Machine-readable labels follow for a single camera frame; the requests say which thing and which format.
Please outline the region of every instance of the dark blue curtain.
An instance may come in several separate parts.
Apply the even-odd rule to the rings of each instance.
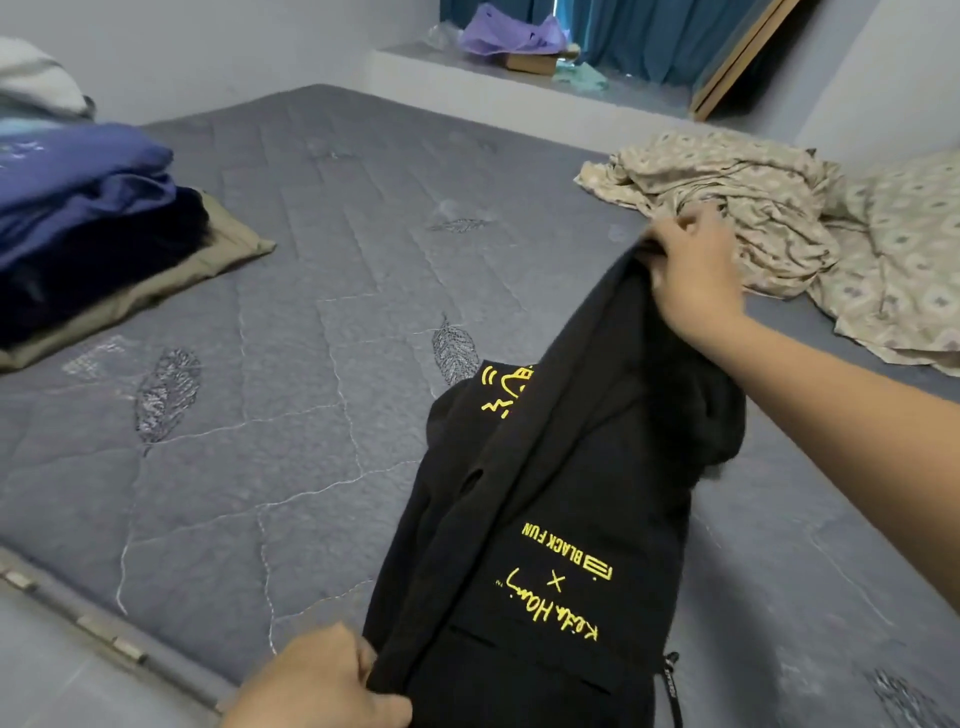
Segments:
[[[466,28],[484,0],[440,0],[440,19]],[[553,0],[487,0],[498,10],[524,23],[540,25],[553,12]]]
[[[557,16],[590,65],[693,86],[737,26],[769,0],[558,0]]]

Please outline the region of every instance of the yellow x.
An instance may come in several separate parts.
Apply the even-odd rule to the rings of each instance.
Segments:
[[[553,574],[553,579],[552,579],[551,581],[548,581],[548,582],[546,583],[546,585],[547,585],[548,587],[557,587],[557,591],[558,591],[558,592],[561,592],[560,582],[562,582],[564,579],[566,579],[566,577],[565,577],[565,576],[558,576],[557,573],[556,573],[555,571],[553,571],[552,569],[550,570],[550,573]]]

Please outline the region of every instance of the purple plastic bag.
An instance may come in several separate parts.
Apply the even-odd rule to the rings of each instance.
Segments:
[[[548,56],[566,49],[566,35],[553,15],[540,25],[530,25],[484,3],[460,34],[460,47],[477,56],[497,53]]]

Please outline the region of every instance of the mattress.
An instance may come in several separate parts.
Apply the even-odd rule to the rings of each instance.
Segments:
[[[643,220],[573,183],[597,155],[339,88],[148,131],[276,251],[0,378],[0,543],[237,683],[362,624],[427,410],[473,360],[441,350],[537,361]],[[749,307],[960,400],[806,301]],[[157,397],[175,416],[145,418]],[[876,726],[911,695],[960,717],[957,617],[761,413],[695,501],[687,724]]]

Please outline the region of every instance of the purple-blue garment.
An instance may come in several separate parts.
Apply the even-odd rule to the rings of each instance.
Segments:
[[[484,3],[460,34],[460,47],[477,56],[550,55],[566,49],[566,36],[553,15],[548,15],[540,25],[530,25]]]
[[[124,124],[78,124],[0,140],[0,270],[104,217],[169,205],[173,152]]]

